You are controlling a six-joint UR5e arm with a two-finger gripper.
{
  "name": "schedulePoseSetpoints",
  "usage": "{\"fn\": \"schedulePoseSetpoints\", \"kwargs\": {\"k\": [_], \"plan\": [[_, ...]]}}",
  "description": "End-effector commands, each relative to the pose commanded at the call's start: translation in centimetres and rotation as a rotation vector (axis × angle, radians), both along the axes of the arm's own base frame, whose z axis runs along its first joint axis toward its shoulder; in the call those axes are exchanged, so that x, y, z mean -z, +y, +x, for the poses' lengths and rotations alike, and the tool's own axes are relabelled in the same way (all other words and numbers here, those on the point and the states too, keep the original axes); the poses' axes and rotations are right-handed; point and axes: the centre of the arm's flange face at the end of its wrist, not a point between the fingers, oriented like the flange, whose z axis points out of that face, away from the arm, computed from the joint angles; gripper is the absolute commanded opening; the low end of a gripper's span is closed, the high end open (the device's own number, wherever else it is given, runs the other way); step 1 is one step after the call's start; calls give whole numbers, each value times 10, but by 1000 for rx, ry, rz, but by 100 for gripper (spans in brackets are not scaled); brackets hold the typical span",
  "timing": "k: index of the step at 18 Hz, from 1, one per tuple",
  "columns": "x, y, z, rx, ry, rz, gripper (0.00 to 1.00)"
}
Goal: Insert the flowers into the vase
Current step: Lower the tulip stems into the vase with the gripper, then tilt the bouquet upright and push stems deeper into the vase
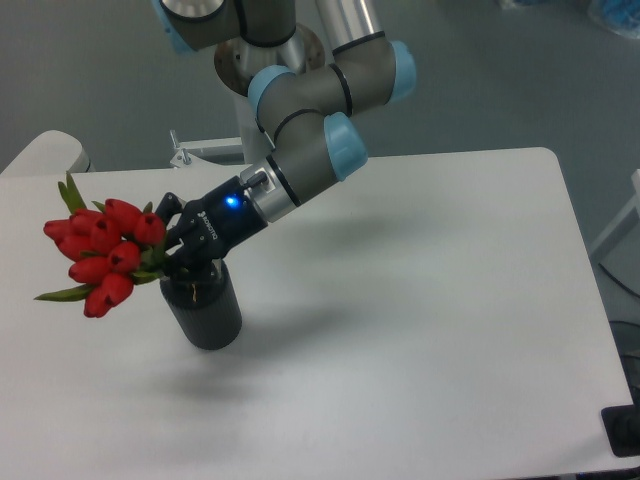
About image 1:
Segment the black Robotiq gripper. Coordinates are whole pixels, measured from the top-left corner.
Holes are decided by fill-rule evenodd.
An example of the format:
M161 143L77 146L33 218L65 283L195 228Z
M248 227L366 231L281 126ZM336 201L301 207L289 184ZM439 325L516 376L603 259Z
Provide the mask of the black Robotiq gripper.
M180 214L174 226L174 245L181 246L165 258L162 266L166 276L180 280L220 279L220 259L267 227L239 176L187 203L167 192L154 213L165 225Z

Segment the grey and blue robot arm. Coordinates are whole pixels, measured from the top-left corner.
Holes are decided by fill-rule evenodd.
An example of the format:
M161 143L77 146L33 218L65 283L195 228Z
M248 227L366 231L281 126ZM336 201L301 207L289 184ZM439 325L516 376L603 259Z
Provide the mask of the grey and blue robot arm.
M176 220L166 240L168 276L217 274L232 248L361 168L368 153L352 117L413 91L414 59L386 37L371 2L317 8L329 64L306 55L291 1L154 3L177 50L231 46L233 72L265 138L264 157L239 176L185 205L161 203L159 214Z

